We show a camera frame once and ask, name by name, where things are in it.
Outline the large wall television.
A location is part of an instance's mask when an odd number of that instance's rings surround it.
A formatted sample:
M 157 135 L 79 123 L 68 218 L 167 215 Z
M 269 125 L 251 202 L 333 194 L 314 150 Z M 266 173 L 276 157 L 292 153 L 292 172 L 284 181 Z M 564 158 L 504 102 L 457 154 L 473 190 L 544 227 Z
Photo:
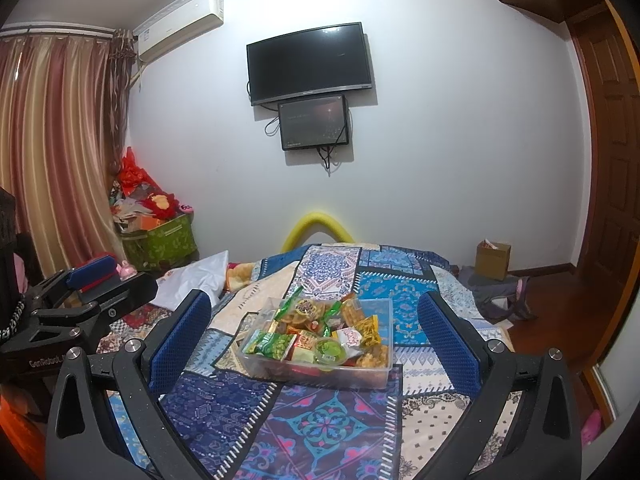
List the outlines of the large wall television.
M 370 89 L 373 76 L 359 22 L 289 32 L 246 46 L 250 102 Z

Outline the wooden door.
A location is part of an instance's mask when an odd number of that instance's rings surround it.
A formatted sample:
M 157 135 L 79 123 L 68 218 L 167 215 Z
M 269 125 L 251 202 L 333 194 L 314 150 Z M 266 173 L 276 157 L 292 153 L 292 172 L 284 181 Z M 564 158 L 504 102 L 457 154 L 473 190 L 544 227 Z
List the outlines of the wooden door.
M 591 127 L 591 196 L 579 271 L 608 307 L 620 296 L 639 243 L 639 88 L 604 3 L 570 21 Z

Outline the striped brown curtain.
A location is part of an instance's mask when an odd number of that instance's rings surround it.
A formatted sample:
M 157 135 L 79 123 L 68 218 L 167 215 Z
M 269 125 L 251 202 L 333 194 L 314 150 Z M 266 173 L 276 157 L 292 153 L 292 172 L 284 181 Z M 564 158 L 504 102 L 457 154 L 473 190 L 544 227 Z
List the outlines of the striped brown curtain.
M 122 258 L 108 194 L 120 170 L 134 37 L 1 41 L 1 185 L 45 274 Z

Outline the grey clothes on floor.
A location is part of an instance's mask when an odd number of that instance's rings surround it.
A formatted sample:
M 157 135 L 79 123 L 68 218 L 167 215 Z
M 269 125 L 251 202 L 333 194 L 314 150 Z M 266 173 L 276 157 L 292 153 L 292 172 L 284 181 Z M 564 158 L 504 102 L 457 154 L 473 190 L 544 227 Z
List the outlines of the grey clothes on floor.
M 462 266 L 458 280 L 472 292 L 477 310 L 492 324 L 536 318 L 526 300 L 528 276 L 508 274 L 499 281 L 476 274 L 472 266 Z

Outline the white plastic bag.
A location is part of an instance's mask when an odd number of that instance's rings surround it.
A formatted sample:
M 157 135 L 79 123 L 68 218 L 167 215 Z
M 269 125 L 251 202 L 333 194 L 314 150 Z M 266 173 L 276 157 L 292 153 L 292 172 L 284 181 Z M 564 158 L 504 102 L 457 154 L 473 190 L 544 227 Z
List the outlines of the white plastic bag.
M 216 307 L 226 284 L 229 252 L 218 252 L 181 268 L 172 269 L 156 281 L 157 293 L 150 304 L 175 311 L 192 289 L 205 292 Z

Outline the white air conditioner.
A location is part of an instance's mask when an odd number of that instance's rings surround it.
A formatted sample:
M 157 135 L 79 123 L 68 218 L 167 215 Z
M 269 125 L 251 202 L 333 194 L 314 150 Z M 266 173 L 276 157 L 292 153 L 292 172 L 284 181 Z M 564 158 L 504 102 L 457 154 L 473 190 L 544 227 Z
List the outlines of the white air conditioner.
M 137 32 L 138 57 L 146 64 L 224 24 L 224 0 L 191 0 Z

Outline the pink toy figure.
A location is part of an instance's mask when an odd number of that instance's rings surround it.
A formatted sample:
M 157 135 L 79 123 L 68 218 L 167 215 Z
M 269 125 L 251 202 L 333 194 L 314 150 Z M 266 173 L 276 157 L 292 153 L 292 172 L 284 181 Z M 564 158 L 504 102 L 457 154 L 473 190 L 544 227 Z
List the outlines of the pink toy figure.
M 126 260 L 122 260 L 120 263 L 116 264 L 116 271 L 122 281 L 132 278 L 138 273 L 137 269 Z

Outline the blue patchwork bed quilt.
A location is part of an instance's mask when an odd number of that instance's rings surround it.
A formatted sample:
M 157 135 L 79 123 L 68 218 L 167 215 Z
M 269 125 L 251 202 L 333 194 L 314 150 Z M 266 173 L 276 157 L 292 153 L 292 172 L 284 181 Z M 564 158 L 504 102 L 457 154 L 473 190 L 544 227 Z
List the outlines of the blue patchwork bed quilt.
M 484 338 L 506 336 L 480 316 L 472 292 L 432 252 L 335 244 L 265 258 L 246 286 L 219 300 L 160 404 L 216 479 L 416 478 L 470 404 L 420 329 L 416 307 L 427 292 L 437 292 Z M 236 350 L 274 298 L 332 302 L 348 294 L 393 321 L 384 388 L 265 382 L 242 363 Z

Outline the small wall monitor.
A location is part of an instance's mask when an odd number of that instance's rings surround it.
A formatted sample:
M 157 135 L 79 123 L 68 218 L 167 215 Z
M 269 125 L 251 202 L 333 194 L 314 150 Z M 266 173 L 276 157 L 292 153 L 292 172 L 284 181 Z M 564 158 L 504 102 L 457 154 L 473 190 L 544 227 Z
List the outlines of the small wall monitor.
M 282 102 L 278 116 L 283 151 L 349 144 L 350 119 L 344 94 Z

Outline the yellow foam tube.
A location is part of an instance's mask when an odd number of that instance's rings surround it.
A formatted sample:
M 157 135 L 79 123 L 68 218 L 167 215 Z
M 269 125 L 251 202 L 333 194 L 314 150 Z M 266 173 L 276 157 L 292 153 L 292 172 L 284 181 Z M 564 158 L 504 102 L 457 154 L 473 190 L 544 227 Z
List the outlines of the yellow foam tube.
M 322 211 L 304 214 L 285 237 L 280 252 L 290 252 L 304 244 L 311 235 L 324 233 L 337 243 L 353 243 L 355 239 L 335 218 Z

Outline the green storage box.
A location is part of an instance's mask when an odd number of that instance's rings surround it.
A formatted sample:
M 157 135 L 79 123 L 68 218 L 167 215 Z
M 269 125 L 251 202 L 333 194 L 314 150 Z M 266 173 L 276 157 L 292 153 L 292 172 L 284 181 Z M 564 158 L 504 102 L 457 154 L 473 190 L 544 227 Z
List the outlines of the green storage box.
M 166 271 L 198 253 L 190 214 L 180 214 L 150 230 L 122 233 L 127 261 L 138 271 Z

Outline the clear bag of breadsticks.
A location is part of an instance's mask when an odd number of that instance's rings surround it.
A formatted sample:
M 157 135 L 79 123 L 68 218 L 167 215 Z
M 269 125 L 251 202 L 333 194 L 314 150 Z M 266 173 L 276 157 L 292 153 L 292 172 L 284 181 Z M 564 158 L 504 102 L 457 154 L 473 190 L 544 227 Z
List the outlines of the clear bag of breadsticks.
M 341 316 L 345 326 L 340 329 L 338 339 L 349 349 L 368 350 L 382 344 L 378 315 L 365 314 L 354 294 L 342 299 Z

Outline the clear plastic storage bin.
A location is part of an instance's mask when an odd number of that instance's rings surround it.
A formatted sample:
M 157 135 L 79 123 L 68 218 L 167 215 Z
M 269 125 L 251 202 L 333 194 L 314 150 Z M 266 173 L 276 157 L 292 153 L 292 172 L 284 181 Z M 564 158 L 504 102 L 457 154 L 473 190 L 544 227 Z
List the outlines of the clear plastic storage bin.
M 392 304 L 386 300 L 360 300 L 365 314 L 377 314 L 382 344 L 368 350 L 349 349 L 338 339 L 345 326 L 342 300 L 322 301 L 294 296 L 268 299 L 255 321 L 239 334 L 234 356 L 255 378 L 275 382 L 300 382 L 337 389 L 386 387 L 393 367 L 394 323 Z M 244 344 L 255 330 L 295 334 L 294 346 L 281 362 L 262 356 L 246 356 Z

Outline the cardboard box on floor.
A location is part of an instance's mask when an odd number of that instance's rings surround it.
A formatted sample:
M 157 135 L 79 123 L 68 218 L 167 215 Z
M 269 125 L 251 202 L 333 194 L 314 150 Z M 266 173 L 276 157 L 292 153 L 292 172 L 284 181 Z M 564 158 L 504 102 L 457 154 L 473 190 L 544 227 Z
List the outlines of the cardboard box on floor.
M 487 238 L 477 244 L 475 256 L 475 273 L 502 281 L 509 271 L 511 246 L 498 242 L 491 242 Z

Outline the green snack packet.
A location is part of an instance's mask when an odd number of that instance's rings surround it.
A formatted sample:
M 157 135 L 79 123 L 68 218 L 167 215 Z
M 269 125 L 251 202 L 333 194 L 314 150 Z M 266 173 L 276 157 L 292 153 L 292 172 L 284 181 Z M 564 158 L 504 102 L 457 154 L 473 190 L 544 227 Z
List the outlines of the green snack packet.
M 295 334 L 268 333 L 255 330 L 242 349 L 246 356 L 262 356 L 263 358 L 283 361 L 294 346 Z

